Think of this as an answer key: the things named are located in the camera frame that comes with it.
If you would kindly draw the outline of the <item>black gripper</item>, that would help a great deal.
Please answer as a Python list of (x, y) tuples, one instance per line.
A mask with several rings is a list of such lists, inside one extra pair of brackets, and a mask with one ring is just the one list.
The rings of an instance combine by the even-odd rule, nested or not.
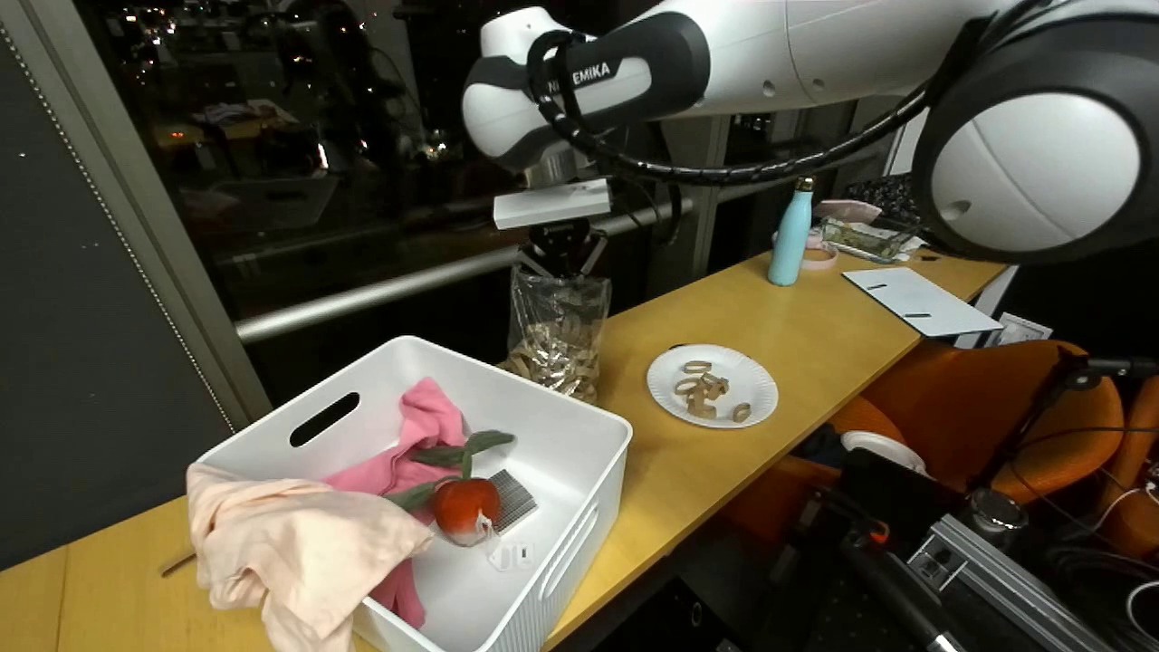
[[(549, 144), (545, 156), (524, 172), (529, 190), (572, 187), (590, 178), (607, 176), (572, 144)], [(517, 261), (549, 280), (553, 280), (551, 269), (580, 269), (578, 276), (590, 276), (610, 248), (610, 236), (594, 231), (590, 223), (594, 219), (572, 219), (529, 229), (529, 248), (517, 248)]]

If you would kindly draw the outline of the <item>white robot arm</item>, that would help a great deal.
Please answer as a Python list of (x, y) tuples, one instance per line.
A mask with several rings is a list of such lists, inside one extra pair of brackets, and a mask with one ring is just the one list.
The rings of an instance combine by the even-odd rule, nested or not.
[[(625, 123), (862, 98), (887, 113), (795, 159), (689, 168), (607, 141)], [(920, 223), (960, 259), (1159, 236), (1159, 0), (658, 0), (603, 36), (523, 9), (481, 26), (459, 118), (506, 172), (564, 141), (679, 187), (797, 183), (912, 123)]]

